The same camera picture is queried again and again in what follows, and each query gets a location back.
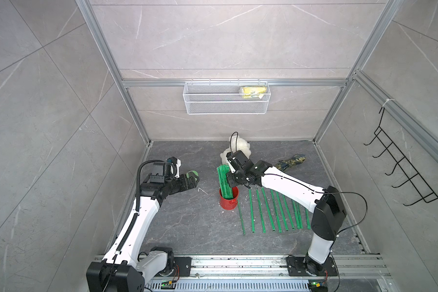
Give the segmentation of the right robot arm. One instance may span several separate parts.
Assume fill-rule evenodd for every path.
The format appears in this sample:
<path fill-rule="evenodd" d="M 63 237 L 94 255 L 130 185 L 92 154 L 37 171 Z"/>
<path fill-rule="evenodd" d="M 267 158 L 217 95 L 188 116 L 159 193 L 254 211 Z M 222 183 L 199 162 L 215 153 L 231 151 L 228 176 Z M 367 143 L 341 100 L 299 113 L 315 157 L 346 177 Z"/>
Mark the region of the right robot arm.
<path fill-rule="evenodd" d="M 310 213 L 313 236 L 303 264 L 310 276 L 318 276 L 329 258 L 340 233 L 365 221 L 367 215 L 346 228 L 342 228 L 347 211 L 341 198 L 342 192 L 328 186 L 317 187 L 294 178 L 263 160 L 253 163 L 241 150 L 224 154 L 229 170 L 222 175 L 221 184 L 230 189 L 237 186 L 256 185 L 276 191 L 297 202 Z"/>

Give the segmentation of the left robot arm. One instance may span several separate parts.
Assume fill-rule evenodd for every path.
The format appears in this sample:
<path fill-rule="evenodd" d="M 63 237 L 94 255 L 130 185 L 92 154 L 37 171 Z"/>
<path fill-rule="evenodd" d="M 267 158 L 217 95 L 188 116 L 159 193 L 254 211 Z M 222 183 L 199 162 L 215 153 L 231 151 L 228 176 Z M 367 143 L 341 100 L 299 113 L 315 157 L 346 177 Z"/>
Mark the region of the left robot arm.
<path fill-rule="evenodd" d="M 120 236 L 99 262 L 91 262 L 86 280 L 91 292 L 142 292 L 155 276 L 180 278 L 171 248 L 154 247 L 144 257 L 140 250 L 149 226 L 163 201 L 188 191 L 200 181 L 196 171 L 180 173 L 181 161 L 152 159 L 136 171 L 135 199 Z"/>

